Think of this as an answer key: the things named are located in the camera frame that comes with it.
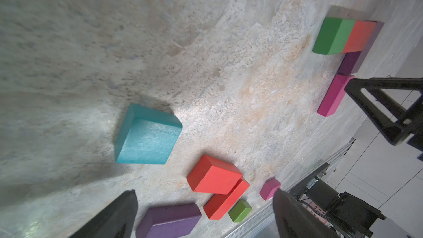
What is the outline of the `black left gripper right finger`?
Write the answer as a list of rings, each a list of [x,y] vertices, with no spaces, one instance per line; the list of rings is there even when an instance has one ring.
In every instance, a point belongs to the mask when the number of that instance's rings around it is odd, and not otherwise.
[[[275,221],[281,238],[336,238],[326,227],[287,192],[278,189],[273,197]]]

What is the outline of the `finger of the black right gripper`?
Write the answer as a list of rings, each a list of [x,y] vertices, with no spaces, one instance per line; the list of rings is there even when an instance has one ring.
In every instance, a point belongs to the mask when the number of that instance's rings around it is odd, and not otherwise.
[[[406,109],[392,99],[385,90],[410,90],[423,92],[422,78],[354,78],[348,82],[345,92],[356,102],[367,117],[377,127],[388,143],[397,146],[411,137],[410,146],[423,145],[423,97]],[[369,98],[363,94],[366,90],[395,118],[392,121]]]

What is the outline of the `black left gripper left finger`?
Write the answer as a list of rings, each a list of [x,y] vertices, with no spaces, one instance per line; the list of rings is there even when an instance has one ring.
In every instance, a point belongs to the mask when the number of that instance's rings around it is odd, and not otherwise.
[[[135,190],[124,191],[76,231],[73,238],[129,238],[138,211]]]

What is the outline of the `magenta small block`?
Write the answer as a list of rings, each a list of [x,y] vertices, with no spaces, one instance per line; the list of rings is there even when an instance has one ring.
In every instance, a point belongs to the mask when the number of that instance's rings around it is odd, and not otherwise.
[[[275,192],[280,189],[281,187],[281,183],[276,179],[276,178],[271,178],[269,180],[267,180],[261,191],[260,191],[260,196],[265,200],[269,200],[271,198],[274,197]]]

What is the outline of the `magenta long block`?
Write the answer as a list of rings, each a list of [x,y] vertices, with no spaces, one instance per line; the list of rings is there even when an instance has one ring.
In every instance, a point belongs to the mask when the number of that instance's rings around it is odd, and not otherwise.
[[[336,74],[317,110],[317,113],[324,117],[335,114],[341,104],[341,101],[346,95],[344,90],[345,87],[348,82],[354,78],[354,75]]]

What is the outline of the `teal cube block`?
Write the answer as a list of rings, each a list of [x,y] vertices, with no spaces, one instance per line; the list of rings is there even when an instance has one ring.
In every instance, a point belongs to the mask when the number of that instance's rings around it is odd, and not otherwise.
[[[115,140],[115,161],[164,165],[182,128],[173,114],[131,103]]]

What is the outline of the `green cube block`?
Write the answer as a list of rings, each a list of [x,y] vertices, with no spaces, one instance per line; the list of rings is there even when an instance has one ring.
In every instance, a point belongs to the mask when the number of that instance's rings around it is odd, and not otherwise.
[[[325,18],[312,52],[321,55],[341,54],[355,23],[353,19]]]

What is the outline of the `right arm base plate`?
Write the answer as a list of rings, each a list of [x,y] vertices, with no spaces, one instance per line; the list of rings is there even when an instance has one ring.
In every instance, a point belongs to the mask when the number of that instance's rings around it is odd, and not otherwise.
[[[370,228],[375,221],[387,219],[362,199],[348,192],[337,192],[323,178],[313,179],[304,190],[306,193],[298,201],[342,238],[370,238],[373,235]]]

